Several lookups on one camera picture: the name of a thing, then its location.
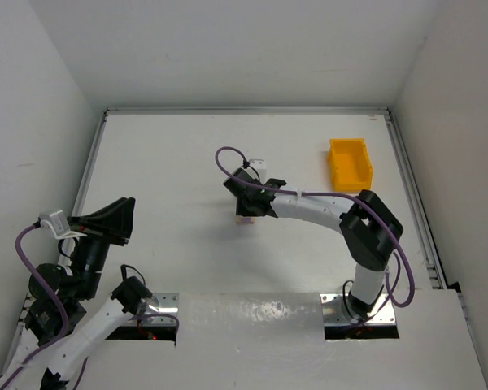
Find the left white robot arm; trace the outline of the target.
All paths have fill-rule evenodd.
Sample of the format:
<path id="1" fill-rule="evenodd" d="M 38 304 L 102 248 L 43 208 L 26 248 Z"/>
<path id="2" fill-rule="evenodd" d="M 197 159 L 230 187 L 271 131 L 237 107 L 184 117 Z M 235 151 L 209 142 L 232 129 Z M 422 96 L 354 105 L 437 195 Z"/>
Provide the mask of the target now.
<path id="1" fill-rule="evenodd" d="M 88 215 L 66 216 L 61 210 L 40 214 L 35 223 L 15 239 L 15 250 L 30 272 L 28 292 L 33 303 L 23 320 L 24 328 L 9 366 L 0 375 L 0 389 L 24 389 L 20 374 L 28 364 L 49 348 L 54 355 L 34 389 L 64 389 L 80 362 L 115 329 L 143 313 L 153 296 L 143 279 L 121 275 L 120 284 L 100 310 L 81 328 L 85 317 L 83 301 L 95 297 L 102 269 L 111 245 L 128 244 L 133 231 L 136 200 L 121 197 Z M 34 266 L 22 247 L 24 237 L 47 228 L 63 243 L 74 242 L 69 265 L 42 263 Z"/>

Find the yellow plastic bin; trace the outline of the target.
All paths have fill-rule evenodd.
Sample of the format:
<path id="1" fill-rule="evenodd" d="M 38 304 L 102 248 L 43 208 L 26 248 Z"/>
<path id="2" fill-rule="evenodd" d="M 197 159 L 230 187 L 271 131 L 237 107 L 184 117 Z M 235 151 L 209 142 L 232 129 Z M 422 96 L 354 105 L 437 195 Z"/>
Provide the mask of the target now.
<path id="1" fill-rule="evenodd" d="M 335 192 L 370 190 L 373 167 L 364 138 L 333 138 L 327 156 L 330 180 Z"/>

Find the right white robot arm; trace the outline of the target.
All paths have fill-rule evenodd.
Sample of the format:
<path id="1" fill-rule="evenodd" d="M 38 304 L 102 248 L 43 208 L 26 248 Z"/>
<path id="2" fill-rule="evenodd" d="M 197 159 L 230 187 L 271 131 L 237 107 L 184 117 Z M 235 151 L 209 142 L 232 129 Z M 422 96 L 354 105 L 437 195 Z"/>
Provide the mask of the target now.
<path id="1" fill-rule="evenodd" d="M 329 228 L 342 235 L 355 260 L 355 278 L 343 307 L 348 316 L 365 320 L 377 302 L 393 241 L 403 234 L 402 224 L 370 190 L 356 197 L 303 196 L 284 180 L 266 183 L 244 169 L 223 183 L 237 199 L 237 214 L 250 217 L 297 219 Z"/>

